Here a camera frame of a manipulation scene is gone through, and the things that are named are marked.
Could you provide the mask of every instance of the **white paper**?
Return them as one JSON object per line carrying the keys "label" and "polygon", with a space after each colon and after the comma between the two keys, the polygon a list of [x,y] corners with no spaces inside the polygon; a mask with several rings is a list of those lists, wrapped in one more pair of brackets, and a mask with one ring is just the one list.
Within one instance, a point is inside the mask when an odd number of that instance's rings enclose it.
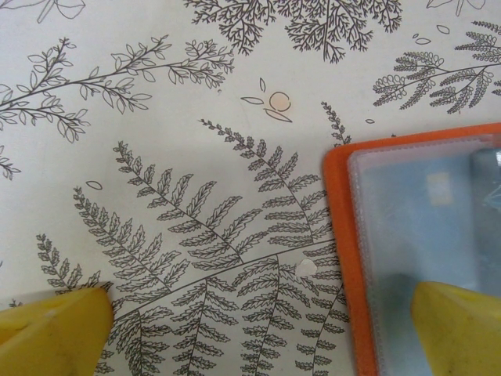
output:
{"label": "white paper", "polygon": [[[0,2],[2,308],[110,287],[97,374],[354,374],[323,156],[498,121],[499,16],[494,0]],[[318,269],[297,277],[305,259]]]}

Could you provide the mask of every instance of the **leaf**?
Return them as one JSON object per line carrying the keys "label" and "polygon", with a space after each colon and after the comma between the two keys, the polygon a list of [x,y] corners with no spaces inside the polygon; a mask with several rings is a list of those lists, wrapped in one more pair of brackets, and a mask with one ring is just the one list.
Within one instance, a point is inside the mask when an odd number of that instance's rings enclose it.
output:
{"label": "leaf", "polygon": [[320,178],[317,175],[303,175],[299,178],[291,180],[287,185],[291,192],[298,192],[306,186],[318,182]]}
{"label": "leaf", "polygon": [[200,210],[215,184],[216,182],[212,181],[202,185],[202,187],[198,190],[195,197],[191,200],[188,207],[186,208],[187,215],[192,218],[196,218],[200,214]]}
{"label": "leaf", "polygon": [[56,5],[61,14],[70,20],[78,16],[85,7],[82,0],[57,0]]}
{"label": "leaf", "polygon": [[426,5],[427,8],[438,8],[444,4],[450,3],[452,0],[429,0]]}
{"label": "leaf", "polygon": [[96,76],[98,75],[98,73],[99,73],[99,67],[95,67],[95,68],[91,71],[91,73],[90,73],[90,75],[89,75],[88,77],[89,77],[89,78],[94,78],[94,77],[96,77]]}
{"label": "leaf", "polygon": [[257,104],[257,105],[265,104],[265,102],[263,102],[263,99],[255,98],[253,96],[243,96],[240,99],[244,100],[245,102],[250,103],[250,104]]}
{"label": "leaf", "polygon": [[198,230],[201,226],[202,224],[200,222],[196,220],[189,220],[176,226],[169,227],[168,230],[172,233],[190,233]]}
{"label": "leaf", "polygon": [[147,71],[147,70],[143,70],[142,71],[142,76],[148,82],[156,82],[155,77],[149,71]]}
{"label": "leaf", "polygon": [[261,213],[261,209],[252,209],[247,213],[242,214],[228,226],[228,228],[224,231],[222,238],[227,242],[234,240],[238,237],[240,232],[246,228],[247,224],[252,222],[259,213]]}
{"label": "leaf", "polygon": [[284,197],[275,197],[263,204],[263,208],[276,208],[289,206],[296,203],[296,198],[294,196],[284,196]]}
{"label": "leaf", "polygon": [[283,187],[285,187],[285,182],[282,179],[268,180],[267,182],[262,183],[262,185],[259,187],[259,192],[279,190]]}
{"label": "leaf", "polygon": [[0,8],[5,8],[5,9],[25,8],[28,6],[40,4],[41,2],[44,2],[44,1],[45,0],[10,0],[10,1],[4,1],[0,5]]}
{"label": "leaf", "polygon": [[226,199],[214,210],[212,216],[207,219],[206,226],[210,229],[219,226],[221,221],[228,215],[229,210],[241,199],[241,196],[233,196]]}
{"label": "leaf", "polygon": [[172,204],[174,206],[179,206],[182,202],[182,198],[188,188],[189,180],[193,177],[193,174],[184,175],[176,184],[174,192],[172,192]]}
{"label": "leaf", "polygon": [[172,168],[165,170],[160,177],[157,184],[157,191],[160,195],[165,195],[169,193],[169,185],[171,184],[171,172]]}

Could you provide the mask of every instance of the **line drawing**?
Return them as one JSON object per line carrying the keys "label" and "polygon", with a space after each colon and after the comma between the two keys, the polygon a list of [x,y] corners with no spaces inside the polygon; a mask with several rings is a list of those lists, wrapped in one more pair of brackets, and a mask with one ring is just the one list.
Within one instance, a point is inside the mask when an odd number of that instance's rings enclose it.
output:
{"label": "line drawing", "polygon": [[330,127],[334,130],[332,133],[332,137],[336,139],[336,143],[334,144],[334,147],[341,146],[341,145],[347,145],[351,143],[351,136],[345,135],[346,133],[346,127],[341,124],[341,119],[337,116],[336,111],[334,111],[327,102],[322,102],[322,107],[325,110],[327,116],[329,117],[329,121],[331,122]]}
{"label": "line drawing", "polygon": [[442,34],[449,35],[451,33],[451,29],[444,25],[437,25],[437,30],[440,31]]}
{"label": "line drawing", "polygon": [[129,109],[147,110],[144,104],[150,94],[133,92],[135,80],[142,78],[155,82],[156,70],[168,73],[174,85],[190,80],[195,85],[205,84],[209,89],[217,88],[225,76],[233,70],[233,53],[226,47],[218,47],[212,40],[186,43],[186,57],[180,56],[166,63],[165,51],[171,47],[168,36],[151,38],[153,45],[139,43],[137,48],[126,45],[125,52],[112,53],[114,70],[100,72],[95,67],[88,77],[68,79],[63,72],[73,64],[67,54],[77,46],[67,38],[40,54],[29,55],[34,64],[29,84],[18,84],[15,88],[0,84],[0,130],[7,125],[33,125],[43,120],[57,127],[60,135],[73,143],[90,123],[85,120],[88,110],[81,108],[71,112],[62,103],[58,91],[67,87],[78,88],[83,100],[101,96],[111,108],[121,114]]}
{"label": "line drawing", "polygon": [[[259,87],[262,92],[266,92],[266,83],[265,80],[259,78]],[[243,96],[240,98],[244,102],[249,104],[254,104],[255,106],[262,106],[265,104],[265,101],[256,96]],[[265,113],[278,121],[285,121],[288,123],[292,123],[284,112],[290,109],[292,103],[290,102],[290,97],[285,92],[274,92],[271,96],[266,100],[271,108],[263,108]]]}
{"label": "line drawing", "polygon": [[72,20],[76,18],[85,7],[83,0],[3,0],[2,4],[0,4],[0,10],[22,9],[36,5],[43,5],[40,15],[37,18],[39,24],[45,20],[53,9],[57,9],[64,18]]}
{"label": "line drawing", "polygon": [[418,38],[414,41],[417,45],[428,45],[431,43],[431,40],[428,38]]}
{"label": "line drawing", "polygon": [[89,180],[85,182],[85,184],[89,188],[93,188],[94,190],[103,190],[103,184],[101,184],[100,182],[96,182],[95,180]]}
{"label": "line drawing", "polygon": [[[378,79],[373,91],[380,94],[374,106],[403,99],[407,90],[415,85],[414,93],[400,106],[405,110],[428,95],[432,107],[451,106],[448,114],[455,114],[468,106],[477,106],[484,98],[491,85],[494,74],[490,71],[501,65],[501,46],[498,46],[496,35],[501,35],[501,27],[494,23],[474,21],[473,25],[491,31],[484,34],[468,31],[471,43],[458,45],[456,51],[473,52],[473,60],[483,64],[468,64],[468,67],[445,69],[444,59],[433,52],[405,52],[396,59],[396,72],[407,72],[404,75],[389,74]],[[501,80],[494,81],[494,86],[501,86]],[[501,96],[501,89],[494,89],[492,94]]]}
{"label": "line drawing", "polygon": [[9,163],[9,159],[2,156],[3,150],[4,146],[0,145],[0,168],[2,169],[2,175],[4,176],[4,178],[12,180],[14,174],[18,174],[19,172],[21,172],[21,170],[13,167],[13,163]]}
{"label": "line drawing", "polygon": [[[348,143],[351,137],[332,108],[329,114],[336,134]],[[267,193],[260,208],[232,219],[230,215],[243,200],[237,195],[209,208],[207,198],[216,182],[200,185],[193,174],[176,173],[172,168],[155,179],[157,166],[143,165],[142,158],[123,142],[114,152],[119,172],[128,175],[124,183],[136,188],[138,200],[147,200],[145,210],[154,218],[172,222],[166,228],[183,237],[181,241],[177,238],[178,247],[172,241],[165,244],[162,233],[149,236],[132,219],[122,220],[117,213],[90,201],[82,188],[74,189],[74,206],[103,248],[117,279],[110,286],[116,297],[114,327],[96,373],[113,373],[107,363],[115,356],[124,356],[133,375],[165,372],[162,367],[169,367],[174,374],[204,374],[204,370],[217,370],[224,362],[228,345],[243,343],[242,370],[265,376],[277,366],[282,350],[296,348],[283,337],[292,327],[302,333],[318,332],[318,353],[309,354],[314,356],[308,361],[322,367],[324,358],[329,359],[329,351],[333,351],[333,346],[327,345],[333,343],[330,333],[338,331],[327,320],[344,317],[338,303],[345,297],[337,274],[331,273],[337,256],[319,177],[293,176],[297,153],[281,163],[285,153],[281,146],[268,154],[270,145],[264,140],[244,139],[211,121],[201,124],[224,136],[233,149],[245,154],[243,157],[252,159],[253,167],[246,174],[258,183],[258,192]],[[254,173],[262,179],[256,180]],[[246,231],[247,224],[262,215],[271,223],[269,228]],[[78,288],[83,278],[81,267],[68,258],[62,260],[45,235],[37,239],[42,272],[50,276],[48,283],[58,291]],[[250,252],[264,240],[277,249],[267,255]],[[322,268],[315,276],[297,277],[295,265],[287,263],[287,254],[299,251]],[[94,273],[89,280],[94,283],[100,274]],[[313,319],[320,305],[332,302],[331,291],[338,293],[336,307],[326,310],[333,319]],[[236,317],[243,317],[246,323],[242,331],[230,329],[237,324]]]}
{"label": "line drawing", "polygon": [[[449,4],[450,2],[456,2],[456,16],[460,16],[461,10],[465,0],[429,0],[426,5],[427,8],[438,8],[444,4]],[[466,0],[466,2],[474,9],[480,10],[484,8],[485,0]]]}
{"label": "line drawing", "polygon": [[385,32],[393,33],[402,22],[399,0],[184,0],[194,8],[193,23],[218,24],[220,33],[232,43],[237,53],[248,56],[261,40],[262,32],[276,16],[290,20],[285,30],[301,52],[315,50],[323,60],[339,63],[346,47],[365,52],[373,31],[370,18]]}

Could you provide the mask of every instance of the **feathery plant drawing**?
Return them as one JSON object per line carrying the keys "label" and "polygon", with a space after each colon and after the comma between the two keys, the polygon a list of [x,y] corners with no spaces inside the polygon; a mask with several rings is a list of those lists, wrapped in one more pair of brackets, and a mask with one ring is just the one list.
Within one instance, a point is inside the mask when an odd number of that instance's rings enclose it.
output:
{"label": "feathery plant drawing", "polygon": [[196,85],[217,88],[225,75],[232,72],[233,53],[226,47],[219,48],[212,40],[186,43],[186,56],[170,60],[166,57],[171,44],[168,36],[151,38],[152,45],[127,44],[125,51],[112,53],[114,69],[103,72],[99,66],[88,76],[79,79],[66,78],[65,73],[73,66],[68,54],[76,49],[69,39],[39,54],[29,55],[33,63],[27,83],[15,87],[0,84],[0,131],[4,125],[33,125],[39,121],[54,124],[61,136],[70,143],[78,141],[90,123],[85,120],[87,109],[68,109],[59,97],[60,89],[76,88],[83,100],[101,96],[111,108],[121,114],[126,110],[147,110],[144,103],[150,94],[134,92],[138,78],[155,82],[158,74],[166,74],[174,85],[188,80]]}
{"label": "feathery plant drawing", "polygon": [[259,192],[285,192],[285,195],[267,200],[262,207],[278,208],[278,211],[268,213],[265,219],[279,221],[268,228],[269,233],[287,233],[269,238],[270,244],[279,244],[285,247],[304,247],[313,244],[331,234],[329,211],[327,207],[315,210],[315,205],[321,201],[326,192],[317,190],[310,194],[301,194],[301,191],[318,182],[320,177],[313,174],[299,175],[291,178],[297,166],[298,154],[294,153],[286,162],[282,163],[283,149],[281,146],[269,153],[266,141],[261,139],[256,143],[250,136],[244,138],[238,132],[221,125],[214,125],[212,121],[200,121],[210,130],[216,131],[219,136],[225,137],[225,142],[235,143],[234,150],[241,152],[240,156],[250,161],[248,170],[255,172],[254,181],[262,182]]}
{"label": "feathery plant drawing", "polygon": [[[329,116],[333,116],[334,137],[341,132],[348,142],[350,138],[345,129],[341,131],[332,109]],[[97,374],[114,372],[106,362],[122,356],[133,376],[159,374],[167,366],[173,374],[203,376],[217,370],[231,341],[245,336],[242,371],[264,376],[277,366],[282,353],[289,350],[287,346],[296,346],[286,340],[287,331],[293,328],[305,337],[301,346],[306,347],[297,348],[309,356],[297,367],[305,369],[311,363],[317,370],[328,363],[328,352],[335,347],[330,335],[341,333],[335,320],[344,319],[339,306],[345,304],[341,275],[334,269],[338,261],[333,239],[328,236],[327,209],[314,208],[325,192],[311,189],[311,193],[298,195],[306,187],[319,185],[319,177],[293,176],[296,153],[282,162],[286,152],[281,147],[268,153],[265,141],[256,143],[230,129],[213,127],[236,150],[247,154],[245,158],[253,158],[251,163],[259,166],[251,170],[253,174],[266,174],[258,179],[257,189],[274,197],[269,196],[261,208],[234,215],[243,200],[237,195],[211,205],[214,181],[198,183],[195,193],[187,197],[196,176],[176,176],[172,168],[157,174],[157,166],[144,166],[127,144],[119,142],[114,148],[119,171],[128,177],[125,182],[135,187],[139,200],[147,200],[145,206],[155,213],[154,218],[169,222],[166,228],[176,236],[177,249],[172,249],[172,242],[165,249],[167,237],[162,233],[147,238],[143,226],[134,226],[132,219],[122,220],[117,213],[91,202],[82,188],[74,190],[75,208],[116,277],[114,327]],[[286,211],[286,206],[293,209]],[[262,215],[277,222],[266,231],[249,232],[247,226]],[[279,225],[289,222],[301,228],[308,224],[308,232],[303,232],[307,235],[297,238],[294,226],[284,232],[286,227]],[[280,249],[267,255],[250,252],[265,238]],[[57,291],[81,287],[81,267],[75,263],[71,267],[68,258],[61,261],[45,235],[38,240],[38,257],[43,261],[42,271],[49,275],[48,283]],[[302,251],[319,267],[315,276],[297,277],[295,266],[282,259],[295,251]],[[88,284],[97,283],[99,276],[99,272],[93,274]],[[319,308],[326,310],[322,317],[318,316]],[[237,317],[243,317],[243,331],[229,330],[238,324]]]}
{"label": "feathery plant drawing", "polygon": [[0,145],[0,169],[2,170],[2,175],[4,176],[4,178],[12,180],[14,174],[21,172],[21,170],[13,167],[13,163],[9,163],[9,159],[2,156],[3,150],[4,146]]}
{"label": "feathery plant drawing", "polygon": [[[492,69],[501,65],[501,46],[496,35],[501,35],[499,25],[474,21],[473,25],[490,31],[485,34],[468,31],[467,37],[472,42],[458,45],[456,51],[471,51],[472,58],[481,64],[468,64],[468,67],[445,69],[445,60],[432,52],[405,52],[396,59],[396,72],[404,75],[389,74],[376,81],[373,90],[380,94],[374,106],[403,99],[412,88],[413,94],[400,106],[405,110],[426,95],[431,98],[432,107],[448,106],[448,114],[454,114],[466,106],[477,106],[484,98],[489,86],[501,87],[501,80],[494,81]],[[501,89],[494,89],[492,94],[501,96]]]}
{"label": "feathery plant drawing", "polygon": [[[56,294],[60,295],[70,291],[79,290],[81,288],[96,286],[99,286],[108,292],[113,286],[113,283],[111,282],[101,283],[99,281],[101,277],[101,270],[93,273],[84,284],[79,284],[81,278],[83,277],[80,264],[77,264],[77,266],[71,269],[68,258],[65,258],[61,262],[60,252],[56,247],[52,246],[51,240],[47,238],[44,233],[37,235],[37,240],[39,241],[37,244],[39,250],[38,258],[44,263],[44,265],[41,266],[41,271],[50,276],[47,279],[47,283],[57,289]],[[9,304],[11,308],[21,305],[23,305],[21,302],[16,302],[14,299],[13,302]],[[114,369],[106,363],[106,359],[110,358],[113,354],[114,352],[108,349],[104,349],[101,352],[100,360],[94,371],[95,374],[108,374],[114,371]]]}
{"label": "feathery plant drawing", "polygon": [[341,281],[339,258],[336,255],[335,245],[332,243],[321,248],[303,251],[303,254],[313,260],[318,267],[317,273],[312,278],[323,281],[323,283],[315,285],[321,291],[321,295],[313,297],[312,303],[325,313],[306,314],[306,319],[312,323],[314,329],[302,329],[301,333],[307,338],[305,339],[306,344],[297,345],[297,350],[310,356],[312,360],[306,362],[296,360],[296,367],[303,371],[311,371],[313,376],[328,374],[328,370],[319,371],[319,367],[325,367],[332,363],[326,352],[333,351],[337,347],[332,342],[333,337],[324,338],[325,334],[342,334],[344,333],[343,326],[349,322],[342,285],[337,286],[327,282],[329,280]]}
{"label": "feathery plant drawing", "polygon": [[366,51],[373,19],[387,33],[402,22],[399,0],[184,0],[195,9],[193,23],[218,24],[219,31],[241,54],[249,55],[276,15],[290,19],[285,27],[294,49],[320,51],[324,61],[339,63],[346,48]]}
{"label": "feathery plant drawing", "polygon": [[134,158],[127,144],[120,142],[114,151],[120,155],[117,162],[124,165],[120,167],[120,171],[133,175],[128,183],[142,186],[137,197],[153,197],[148,203],[148,208],[166,207],[167,210],[158,215],[157,220],[167,222],[181,219],[181,222],[178,221],[177,224],[168,227],[168,231],[194,233],[194,236],[186,238],[179,245],[192,248],[188,250],[188,253],[198,260],[193,263],[195,268],[207,271],[243,264],[242,255],[267,235],[266,232],[253,233],[237,243],[240,239],[239,235],[261,213],[261,209],[247,211],[234,219],[226,228],[221,228],[223,219],[229,214],[232,207],[242,199],[241,196],[228,197],[206,219],[200,217],[206,200],[216,185],[215,181],[203,184],[196,195],[186,204],[184,196],[193,174],[182,176],[170,193],[171,168],[162,173],[155,185],[153,184],[154,164],[142,173],[141,157]]}
{"label": "feathery plant drawing", "polygon": [[311,306],[310,299],[299,287],[318,294],[317,287],[307,277],[296,277],[294,266],[281,264],[278,255],[243,268],[233,286],[240,286],[239,296],[250,295],[242,310],[253,311],[243,316],[252,323],[244,327],[243,332],[253,339],[242,344],[246,351],[241,356],[246,364],[241,370],[245,374],[268,376],[266,371],[274,368],[272,361],[279,358],[280,349],[287,346],[281,332],[293,330],[293,322],[302,318],[294,305]]}

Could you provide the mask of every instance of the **yellow object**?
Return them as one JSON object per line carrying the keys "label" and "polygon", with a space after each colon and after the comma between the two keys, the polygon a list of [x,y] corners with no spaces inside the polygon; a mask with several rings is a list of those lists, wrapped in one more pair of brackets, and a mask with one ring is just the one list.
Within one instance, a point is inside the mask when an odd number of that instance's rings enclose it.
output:
{"label": "yellow object", "polygon": [[501,299],[421,282],[411,311],[434,376],[501,375]]}
{"label": "yellow object", "polygon": [[0,375],[92,376],[112,323],[100,288],[1,311]]}

